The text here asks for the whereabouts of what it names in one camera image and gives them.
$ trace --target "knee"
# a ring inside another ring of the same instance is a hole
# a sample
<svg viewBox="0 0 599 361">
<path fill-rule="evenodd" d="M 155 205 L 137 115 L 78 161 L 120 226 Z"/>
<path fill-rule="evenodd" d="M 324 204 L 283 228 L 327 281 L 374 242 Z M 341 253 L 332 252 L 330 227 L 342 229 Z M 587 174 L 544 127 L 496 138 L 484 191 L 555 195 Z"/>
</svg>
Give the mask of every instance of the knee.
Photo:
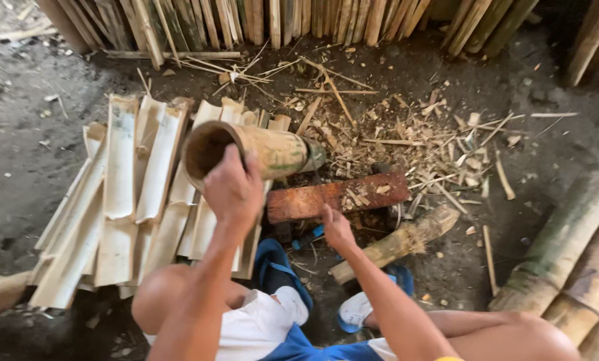
<svg viewBox="0 0 599 361">
<path fill-rule="evenodd" d="M 566 334 L 541 317 L 526 312 L 502 312 L 507 323 L 520 328 L 524 335 L 542 345 L 541 360 L 577 361 L 580 354 Z"/>
<path fill-rule="evenodd" d="M 187 265 L 170 265 L 143 279 L 132 301 L 132 316 L 143 332 L 159 332 L 172 303 L 185 290 L 193 273 Z"/>
</svg>

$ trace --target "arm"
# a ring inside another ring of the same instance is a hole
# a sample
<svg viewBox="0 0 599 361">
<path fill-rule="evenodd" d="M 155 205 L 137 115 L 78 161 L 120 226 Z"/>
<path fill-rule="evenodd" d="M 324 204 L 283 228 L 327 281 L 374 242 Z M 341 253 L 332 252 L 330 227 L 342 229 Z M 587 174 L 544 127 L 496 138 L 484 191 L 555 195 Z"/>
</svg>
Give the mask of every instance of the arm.
<svg viewBox="0 0 599 361">
<path fill-rule="evenodd" d="M 262 180 L 254 157 L 248 173 L 235 145 L 204 179 L 204 197 L 217 217 L 212 241 L 190 292 L 168 314 L 148 356 L 154 360 L 214 360 L 219 347 L 226 288 L 234 253 L 255 223 L 263 202 Z"/>
<path fill-rule="evenodd" d="M 400 360 L 432 361 L 458 357 L 426 313 L 368 259 L 353 238 L 348 220 L 324 205 L 326 241 L 351 265 L 366 292 L 391 349 Z"/>
</svg>

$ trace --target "person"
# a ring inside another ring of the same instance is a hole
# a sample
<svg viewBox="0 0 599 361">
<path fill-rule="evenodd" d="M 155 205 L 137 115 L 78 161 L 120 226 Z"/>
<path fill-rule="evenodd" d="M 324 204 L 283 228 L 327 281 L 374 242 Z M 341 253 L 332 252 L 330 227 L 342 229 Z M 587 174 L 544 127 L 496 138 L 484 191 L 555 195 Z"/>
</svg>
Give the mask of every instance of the person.
<svg viewBox="0 0 599 361">
<path fill-rule="evenodd" d="M 314 348 L 299 328 L 312 304 L 288 269 L 283 249 L 282 254 L 276 252 L 279 243 L 265 240 L 258 247 L 255 268 L 265 292 L 230 280 L 236 248 L 263 204 L 254 156 L 246 157 L 245 167 L 231 145 L 204 179 L 204 197 L 217 224 L 199 265 L 164 267 L 137 290 L 132 314 L 152 345 L 148 360 L 580 359 L 567 336 L 538 317 L 515 312 L 424 312 L 365 256 L 349 222 L 328 206 L 322 212 L 326 241 L 349 262 L 363 290 L 339 310 L 340 323 L 352 329 L 374 328 L 385 338 Z M 260 249 L 266 248 L 270 252 L 262 252 L 260 258 Z M 276 284 L 275 279 L 282 281 Z"/>
</svg>

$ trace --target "dirt floor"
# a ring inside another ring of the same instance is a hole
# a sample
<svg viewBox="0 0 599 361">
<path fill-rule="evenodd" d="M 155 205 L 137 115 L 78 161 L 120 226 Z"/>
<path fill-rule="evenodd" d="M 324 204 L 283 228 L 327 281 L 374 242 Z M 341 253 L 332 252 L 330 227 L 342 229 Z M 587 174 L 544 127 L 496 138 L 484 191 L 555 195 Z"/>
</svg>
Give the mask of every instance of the dirt floor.
<svg viewBox="0 0 599 361">
<path fill-rule="evenodd" d="M 12 19 L 23 7 L 15 4 L 15 10 L 10 11 L 0 4 L 0 19 Z M 37 19 L 40 14 L 34 10 L 30 16 Z M 0 22 L 0 32 L 11 31 L 12 24 L 19 23 Z M 465 230 L 469 226 L 480 229 L 484 224 L 491 227 L 497 280 L 504 284 L 574 177 L 587 171 L 592 160 L 599 157 L 599 89 L 560 87 L 562 64 L 554 62 L 550 35 L 543 28 L 523 29 L 507 52 L 488 61 L 445 58 L 438 50 L 442 37 L 442 33 L 431 29 L 399 44 L 381 44 L 377 48 L 358 45 L 352 54 L 345 53 L 341 46 L 316 51 L 328 41 L 304 38 L 294 49 L 264 50 L 264 59 L 253 66 L 252 73 L 272 69 L 280 61 L 293 61 L 297 54 L 313 60 L 321 58 L 329 68 L 380 90 L 377 95 L 344 96 L 356 119 L 389 94 L 400 93 L 410 103 L 427 100 L 436 88 L 442 89 L 450 112 L 465 119 L 470 112 L 481 112 L 483 119 L 500 119 L 509 111 L 580 113 L 562 119 L 542 134 L 555 119 L 527 118 L 510 123 L 508 128 L 530 134 L 512 149 L 506 148 L 505 136 L 497 135 L 494 140 L 504 150 L 503 163 L 516 192 L 515 200 L 506 201 L 495 170 L 490 169 L 489 201 L 470 206 L 471 216 L 461 217 L 448 234 L 430 242 L 426 254 L 397 262 L 412 270 L 414 298 L 424 309 L 485 310 L 491 291 L 484 248 L 477 247 L 481 234 L 466 236 Z M 86 60 L 66 55 L 65 48 L 54 41 L 47 45 L 39 40 L 0 44 L 0 123 L 4 124 L 0 127 L 0 274 L 30 270 L 35 265 L 37 251 L 33 246 L 86 158 L 82 126 L 107 120 L 108 94 L 142 93 L 136 68 L 152 78 L 152 94 L 159 101 L 190 96 L 219 104 L 220 96 L 239 98 L 245 91 L 249 108 L 291 116 L 291 130 L 303 117 L 301 112 L 282 107 L 254 87 L 239 86 L 210 97 L 218 82 L 215 75 L 204 71 L 170 65 L 167 68 L 175 70 L 176 75 L 162 77 L 148 61 L 110 60 L 104 54 Z M 258 51 L 251 46 L 237 50 L 248 54 L 246 59 Z M 283 94 L 293 94 L 295 87 L 312 87 L 314 75 L 310 69 L 301 73 L 295 68 L 274 76 L 275 82 L 262 88 L 283 100 Z M 349 84 L 335 81 L 337 86 L 349 88 Z M 67 117 L 58 102 L 43 99 L 52 94 L 61 96 Z M 336 102 L 328 106 L 334 116 L 339 116 Z M 288 180 L 291 185 L 314 181 L 305 175 Z M 440 196 L 429 198 L 432 204 L 444 201 Z M 382 211 L 373 214 L 383 217 Z M 357 234 L 360 245 L 380 239 L 389 231 L 382 222 L 375 228 L 380 232 Z M 268 227 L 267 231 L 272 235 L 274 228 Z M 311 249 L 291 254 L 310 271 L 296 269 L 315 300 L 304 326 L 308 338 L 316 346 L 325 346 L 377 337 L 368 331 L 348 335 L 339 329 L 336 310 L 359 287 L 337 285 L 327 271 L 340 260 L 325 242 L 315 245 L 316 255 Z M 0 360 L 144 359 L 148 346 L 130 316 L 130 302 L 119 300 L 116 289 L 108 287 L 96 294 L 79 291 L 70 309 L 47 310 L 51 318 L 28 312 L 24 305 L 16 312 L 1 314 Z M 97 318 L 98 324 L 88 327 Z"/>
</svg>

